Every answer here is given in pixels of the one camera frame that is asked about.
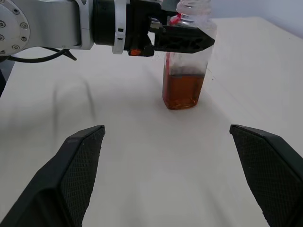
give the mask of white table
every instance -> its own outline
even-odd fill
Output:
[[[66,137],[102,124],[84,227],[267,227],[229,126],[278,134],[303,154],[303,40],[256,17],[215,22],[200,102],[189,110],[163,104],[161,53],[95,46],[74,51],[77,62],[17,63],[0,99],[0,220]]]

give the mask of black gripper pad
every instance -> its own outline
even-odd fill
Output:
[[[303,227],[303,159],[281,137],[232,125],[247,183],[271,227]]]
[[[0,227],[81,227],[104,135],[104,126],[95,126],[68,137],[35,174]]]

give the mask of bolt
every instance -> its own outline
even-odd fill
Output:
[[[18,45],[13,45],[12,48],[13,48],[14,50],[19,50],[19,49],[20,49],[20,47],[19,47]]]
[[[13,13],[16,14],[16,15],[20,14],[19,10],[17,10],[17,9],[14,9]]]
[[[5,23],[2,20],[0,20],[0,27],[5,27]]]
[[[21,26],[21,28],[23,28],[23,29],[28,29],[27,23],[21,23],[20,26]]]

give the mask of textured gripper pad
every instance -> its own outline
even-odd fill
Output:
[[[61,192],[75,227],[82,226],[89,206],[102,138],[103,131],[97,131],[83,140],[61,181]]]
[[[268,224],[297,226],[296,219],[303,214],[301,179],[265,138],[235,127],[231,128],[231,134],[247,183]]]

